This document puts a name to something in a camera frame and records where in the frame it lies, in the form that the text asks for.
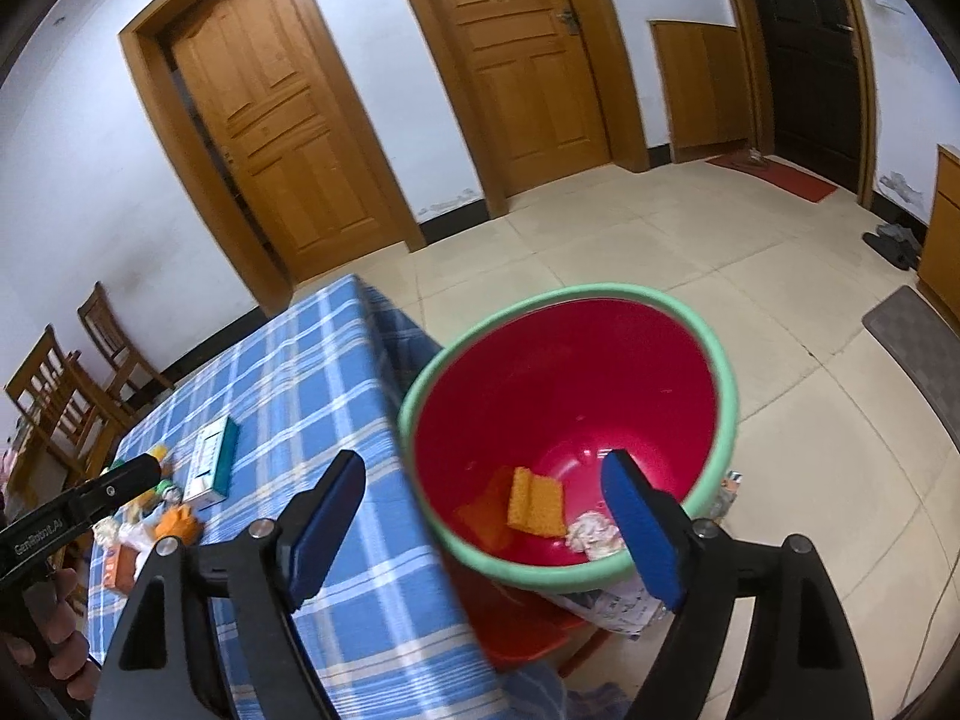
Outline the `person left hand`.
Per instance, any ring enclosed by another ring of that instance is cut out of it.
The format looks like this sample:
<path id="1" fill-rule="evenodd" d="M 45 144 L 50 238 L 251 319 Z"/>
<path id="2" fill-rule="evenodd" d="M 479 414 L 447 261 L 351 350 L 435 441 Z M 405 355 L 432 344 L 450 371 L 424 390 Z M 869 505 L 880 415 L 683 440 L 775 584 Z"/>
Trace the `person left hand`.
<path id="1" fill-rule="evenodd" d="M 28 676 L 39 686 L 57 684 L 74 706 L 91 709 L 101 670 L 68 603 L 78 585 L 75 569 L 59 569 L 23 593 L 2 593 L 3 718 L 26 718 L 14 684 Z"/>

